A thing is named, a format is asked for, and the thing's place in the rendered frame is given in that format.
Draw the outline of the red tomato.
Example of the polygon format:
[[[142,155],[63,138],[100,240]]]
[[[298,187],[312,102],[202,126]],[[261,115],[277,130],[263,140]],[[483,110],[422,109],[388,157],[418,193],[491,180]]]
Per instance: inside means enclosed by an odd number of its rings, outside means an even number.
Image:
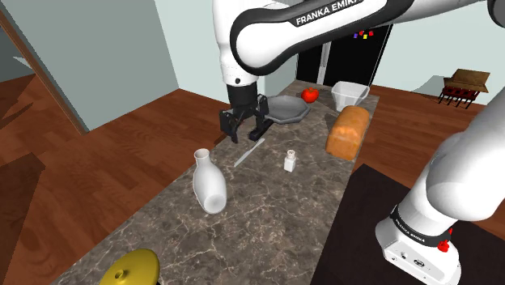
[[[319,91],[313,87],[306,88],[301,93],[301,98],[307,103],[314,103],[319,97]]]

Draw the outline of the brown table with red chairs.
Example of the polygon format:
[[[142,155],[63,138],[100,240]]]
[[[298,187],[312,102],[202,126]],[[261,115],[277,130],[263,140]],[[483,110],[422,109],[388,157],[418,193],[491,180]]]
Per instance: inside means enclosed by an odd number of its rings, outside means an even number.
[[[450,78],[443,79],[443,89],[439,94],[438,103],[443,100],[447,101],[447,105],[455,101],[457,108],[462,102],[466,104],[467,109],[481,93],[487,93],[487,79],[490,72],[457,69]]]

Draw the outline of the silver knife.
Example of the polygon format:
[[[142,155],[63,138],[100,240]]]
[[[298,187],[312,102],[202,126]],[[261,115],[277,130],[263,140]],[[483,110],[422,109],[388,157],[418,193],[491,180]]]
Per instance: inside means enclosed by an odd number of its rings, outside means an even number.
[[[247,150],[235,163],[234,163],[234,168],[236,168],[238,165],[240,165],[257,147],[259,147],[263,142],[265,141],[265,138],[260,138],[257,140],[257,142],[254,144],[253,147],[251,147],[249,150]]]

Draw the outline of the white square bowl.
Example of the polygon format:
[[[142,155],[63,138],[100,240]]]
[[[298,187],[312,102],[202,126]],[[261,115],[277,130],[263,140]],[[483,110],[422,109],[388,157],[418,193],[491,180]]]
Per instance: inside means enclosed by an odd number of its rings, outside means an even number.
[[[337,82],[331,89],[336,110],[341,112],[345,107],[360,104],[368,95],[370,87],[359,83]]]

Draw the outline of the black fridge with magnets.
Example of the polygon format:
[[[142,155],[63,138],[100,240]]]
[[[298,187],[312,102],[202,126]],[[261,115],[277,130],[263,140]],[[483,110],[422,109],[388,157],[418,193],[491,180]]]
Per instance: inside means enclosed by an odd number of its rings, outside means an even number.
[[[340,81],[371,85],[392,27],[362,30],[303,51],[296,78],[329,87]]]

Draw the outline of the white ceramic vase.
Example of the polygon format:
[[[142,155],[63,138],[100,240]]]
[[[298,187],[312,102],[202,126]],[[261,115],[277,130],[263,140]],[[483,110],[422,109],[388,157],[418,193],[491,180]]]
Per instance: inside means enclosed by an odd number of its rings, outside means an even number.
[[[193,174],[193,192],[202,209],[208,214],[218,214],[227,203],[227,184],[220,169],[211,161],[205,148],[194,152],[197,167]]]

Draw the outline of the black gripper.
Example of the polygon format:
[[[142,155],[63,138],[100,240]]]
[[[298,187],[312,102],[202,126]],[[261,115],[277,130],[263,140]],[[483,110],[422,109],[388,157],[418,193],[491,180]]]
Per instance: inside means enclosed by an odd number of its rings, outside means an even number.
[[[254,115],[256,127],[248,134],[250,140],[259,140],[262,135],[273,125],[271,119],[265,116],[269,114],[268,99],[261,94],[257,95],[257,84],[237,87],[227,85],[227,94],[231,110],[219,112],[220,130],[224,132],[233,143],[238,143],[237,130],[240,125],[240,114],[247,119]]]

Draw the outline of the grey octagonal bowl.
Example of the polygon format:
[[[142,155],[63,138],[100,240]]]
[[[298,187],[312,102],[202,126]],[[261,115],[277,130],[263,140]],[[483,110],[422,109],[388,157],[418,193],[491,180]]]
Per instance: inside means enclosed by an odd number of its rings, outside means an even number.
[[[299,123],[310,112],[310,106],[295,96],[271,96],[268,98],[269,113],[266,118],[279,125]]]

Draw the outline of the dark robot stand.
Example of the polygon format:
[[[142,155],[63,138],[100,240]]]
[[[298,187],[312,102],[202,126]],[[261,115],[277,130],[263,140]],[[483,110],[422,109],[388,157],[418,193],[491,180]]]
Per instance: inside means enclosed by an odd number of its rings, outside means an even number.
[[[350,177],[311,285],[425,285],[384,259],[375,228],[409,188],[361,165]],[[452,242],[460,255],[458,285],[505,285],[505,240],[459,221]]]

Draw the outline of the brown bread loaf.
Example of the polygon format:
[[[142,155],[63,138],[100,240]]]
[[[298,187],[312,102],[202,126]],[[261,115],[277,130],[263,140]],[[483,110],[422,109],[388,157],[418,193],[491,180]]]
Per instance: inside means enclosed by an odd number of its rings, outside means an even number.
[[[325,150],[335,157],[353,160],[362,144],[369,116],[365,108],[346,106],[329,131]]]

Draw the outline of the yellow pot lid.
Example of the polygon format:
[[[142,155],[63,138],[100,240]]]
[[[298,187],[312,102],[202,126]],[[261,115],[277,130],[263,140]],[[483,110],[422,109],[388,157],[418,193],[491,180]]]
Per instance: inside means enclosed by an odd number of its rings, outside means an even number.
[[[135,249],[117,259],[99,285],[159,285],[160,264],[154,251]]]

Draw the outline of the brown wooden door frame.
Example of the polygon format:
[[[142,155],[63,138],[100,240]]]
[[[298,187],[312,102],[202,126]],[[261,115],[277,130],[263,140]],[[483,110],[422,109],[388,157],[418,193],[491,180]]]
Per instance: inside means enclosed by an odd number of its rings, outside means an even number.
[[[57,102],[74,128],[81,135],[87,134],[89,129],[84,124],[83,119],[77,114],[68,98],[62,93],[62,89],[58,86],[45,64],[41,61],[40,56],[36,53],[26,36],[19,29],[19,25],[14,21],[11,14],[1,2],[0,26],[6,32],[17,50],[22,54],[28,65],[33,69],[40,81],[44,84],[45,88]]]

